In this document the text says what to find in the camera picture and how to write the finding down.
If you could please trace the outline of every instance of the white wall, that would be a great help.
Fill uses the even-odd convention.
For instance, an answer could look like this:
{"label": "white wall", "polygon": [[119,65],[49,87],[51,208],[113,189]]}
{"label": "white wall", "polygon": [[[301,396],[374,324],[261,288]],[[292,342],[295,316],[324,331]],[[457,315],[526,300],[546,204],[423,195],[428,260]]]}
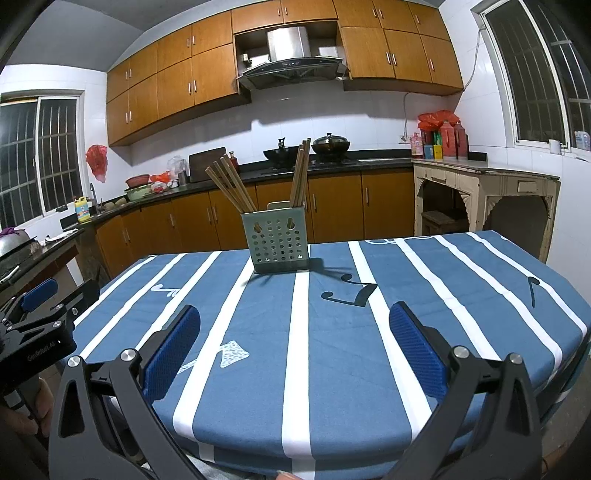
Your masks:
{"label": "white wall", "polygon": [[[479,0],[445,0],[439,7],[467,82],[474,65],[478,26],[470,11]],[[489,164],[532,170],[560,177],[561,189],[548,265],[565,276],[587,301],[591,302],[591,210],[588,185],[591,163],[574,154],[551,155],[546,150],[515,148],[512,131],[506,131],[501,102],[502,82],[495,77],[491,55],[480,38],[476,73],[469,87],[450,98],[470,136],[470,149],[486,151]]]}

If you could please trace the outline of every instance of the red thermos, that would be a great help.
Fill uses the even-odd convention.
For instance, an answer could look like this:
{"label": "red thermos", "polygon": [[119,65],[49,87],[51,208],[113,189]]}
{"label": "red thermos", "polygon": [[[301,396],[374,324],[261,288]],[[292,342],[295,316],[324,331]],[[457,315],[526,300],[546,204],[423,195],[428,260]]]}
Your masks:
{"label": "red thermos", "polygon": [[454,132],[456,134],[456,147],[457,147],[457,157],[460,160],[467,160],[468,159],[468,137],[466,135],[466,130],[462,126],[462,123],[458,121],[456,126],[453,127]]}
{"label": "red thermos", "polygon": [[457,158],[455,130],[447,120],[444,120],[439,133],[441,133],[443,160],[455,160]]}

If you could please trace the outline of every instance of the wooden cabinet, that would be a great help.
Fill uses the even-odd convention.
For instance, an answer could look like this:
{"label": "wooden cabinet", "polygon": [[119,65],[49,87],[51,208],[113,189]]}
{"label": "wooden cabinet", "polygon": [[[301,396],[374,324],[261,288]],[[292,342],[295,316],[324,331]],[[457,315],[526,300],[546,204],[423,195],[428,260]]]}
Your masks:
{"label": "wooden cabinet", "polygon": [[232,31],[234,33],[269,27],[283,23],[281,2],[259,2],[232,10]]}
{"label": "wooden cabinet", "polygon": [[452,42],[421,35],[433,83],[463,88],[462,74],[457,64]]}
{"label": "wooden cabinet", "polygon": [[351,78],[394,78],[394,69],[381,28],[340,29]]}
{"label": "wooden cabinet", "polygon": [[192,61],[195,105],[238,92],[233,44],[204,51]]}
{"label": "wooden cabinet", "polygon": [[447,28],[437,8],[413,2],[409,2],[408,6],[413,13],[415,24],[421,35],[449,40]]}
{"label": "wooden cabinet", "polygon": [[281,0],[281,7],[285,23],[337,18],[332,0]]}
{"label": "wooden cabinet", "polygon": [[365,239],[412,236],[414,177],[412,171],[362,173]]}
{"label": "wooden cabinet", "polygon": [[129,88],[129,60],[124,60],[107,73],[107,102]]}
{"label": "wooden cabinet", "polygon": [[333,0],[340,27],[381,27],[371,0]]}
{"label": "wooden cabinet", "polygon": [[308,180],[316,243],[363,239],[359,173]]}
{"label": "wooden cabinet", "polygon": [[[285,181],[266,181],[256,184],[256,198],[259,207],[262,210],[267,208],[271,202],[282,202],[289,200],[291,193],[291,180]],[[308,234],[308,243],[314,243],[314,227],[312,225],[312,212],[310,208],[309,192],[306,189],[306,232]]]}
{"label": "wooden cabinet", "polygon": [[384,30],[392,65],[397,79],[430,82],[431,73],[427,57],[421,42],[421,36],[416,33]]}
{"label": "wooden cabinet", "polygon": [[129,58],[129,87],[154,75],[158,70],[158,42],[154,42]]}
{"label": "wooden cabinet", "polygon": [[194,105],[191,59],[158,72],[158,117],[172,115]]}
{"label": "wooden cabinet", "polygon": [[211,50],[232,43],[232,14],[222,12],[193,24],[191,54]]}
{"label": "wooden cabinet", "polygon": [[183,252],[212,252],[219,250],[209,194],[196,193],[172,200]]}
{"label": "wooden cabinet", "polygon": [[382,28],[418,33],[408,2],[402,0],[374,0]]}
{"label": "wooden cabinet", "polygon": [[132,262],[121,217],[118,215],[99,225],[96,237],[109,275],[115,278]]}
{"label": "wooden cabinet", "polygon": [[[248,194],[256,205],[256,190],[254,187],[247,187]],[[213,221],[216,224],[217,238],[222,250],[237,250],[248,248],[242,218],[234,205],[220,192],[212,190],[209,192],[209,200],[212,205]]]}
{"label": "wooden cabinet", "polygon": [[129,89],[129,124],[135,132],[158,120],[156,75]]}
{"label": "wooden cabinet", "polygon": [[158,71],[191,56],[191,25],[158,40]]}
{"label": "wooden cabinet", "polygon": [[109,144],[131,133],[129,124],[129,93],[125,92],[107,103],[107,135]]}
{"label": "wooden cabinet", "polygon": [[142,208],[144,222],[151,234],[152,254],[175,254],[181,249],[173,206],[170,202]]}
{"label": "wooden cabinet", "polygon": [[152,253],[152,240],[149,230],[144,223],[144,216],[140,209],[121,215],[123,220],[124,237],[131,254],[131,262],[147,257]]}

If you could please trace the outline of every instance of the screw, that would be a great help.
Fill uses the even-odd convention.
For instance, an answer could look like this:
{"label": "screw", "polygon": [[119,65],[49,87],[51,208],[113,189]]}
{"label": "screw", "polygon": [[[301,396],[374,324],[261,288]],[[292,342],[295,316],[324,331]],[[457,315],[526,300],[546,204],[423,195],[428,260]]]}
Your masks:
{"label": "screw", "polygon": [[511,363],[515,365],[521,365],[523,363],[523,357],[518,353],[510,354],[509,360],[511,360]]}
{"label": "screw", "polygon": [[124,362],[131,362],[135,358],[135,350],[133,350],[132,348],[123,350],[121,352],[120,357]]}
{"label": "screw", "polygon": [[77,367],[78,364],[80,363],[80,360],[82,360],[82,359],[77,355],[71,356],[70,359],[68,360],[68,367]]}
{"label": "screw", "polygon": [[453,349],[453,354],[458,358],[468,358],[470,356],[470,350],[460,345]]}

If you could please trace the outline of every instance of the stainless steel hood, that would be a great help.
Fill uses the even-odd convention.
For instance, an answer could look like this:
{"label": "stainless steel hood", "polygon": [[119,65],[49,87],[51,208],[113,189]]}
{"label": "stainless steel hood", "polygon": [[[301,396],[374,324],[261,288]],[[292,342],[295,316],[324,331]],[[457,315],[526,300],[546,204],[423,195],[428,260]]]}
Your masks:
{"label": "stainless steel hood", "polygon": [[267,34],[270,62],[246,70],[238,82],[249,90],[290,83],[333,80],[347,68],[337,57],[313,57],[305,27],[277,28]]}

